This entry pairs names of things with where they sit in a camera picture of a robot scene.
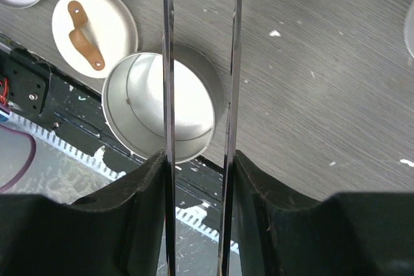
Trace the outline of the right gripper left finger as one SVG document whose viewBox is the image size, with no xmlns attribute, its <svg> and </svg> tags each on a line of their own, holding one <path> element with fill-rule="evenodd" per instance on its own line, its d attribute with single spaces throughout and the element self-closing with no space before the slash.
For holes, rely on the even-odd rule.
<svg viewBox="0 0 414 276">
<path fill-rule="evenodd" d="M 60 204 L 1 196 L 2 275 L 155 275 L 164 225 L 164 154 Z"/>
</svg>

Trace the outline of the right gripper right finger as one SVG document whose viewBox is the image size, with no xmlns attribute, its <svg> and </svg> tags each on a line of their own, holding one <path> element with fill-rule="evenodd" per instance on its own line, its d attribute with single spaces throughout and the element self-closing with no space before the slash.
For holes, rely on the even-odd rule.
<svg viewBox="0 0 414 276">
<path fill-rule="evenodd" d="M 243 275 L 412 275 L 413 194 L 344 192 L 319 201 L 235 154 Z"/>
</svg>

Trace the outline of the tall metal container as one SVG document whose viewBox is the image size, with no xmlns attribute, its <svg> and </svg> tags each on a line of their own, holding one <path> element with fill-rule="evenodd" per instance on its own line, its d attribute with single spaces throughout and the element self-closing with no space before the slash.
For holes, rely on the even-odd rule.
<svg viewBox="0 0 414 276">
<path fill-rule="evenodd" d="M 404 41 L 407 50 L 414 58 L 414 2 L 411 3 L 405 18 Z"/>
</svg>

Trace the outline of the metal tongs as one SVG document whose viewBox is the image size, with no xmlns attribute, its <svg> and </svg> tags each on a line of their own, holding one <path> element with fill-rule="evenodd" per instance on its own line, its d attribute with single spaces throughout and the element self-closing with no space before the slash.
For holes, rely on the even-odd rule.
<svg viewBox="0 0 414 276">
<path fill-rule="evenodd" d="M 228 275 L 232 232 L 233 193 L 235 178 L 235 148 L 237 138 L 237 111 L 241 75 L 241 18 L 242 0 L 234 0 L 232 49 L 230 60 L 231 96 L 228 102 L 226 141 L 224 148 L 224 176 L 222 186 L 221 222 L 217 274 Z M 163 0 L 163 91 L 164 91 L 164 168 L 165 168 L 165 225 L 166 261 L 168 274 L 176 273 L 175 267 L 175 108 L 174 108 L 174 4 Z"/>
</svg>

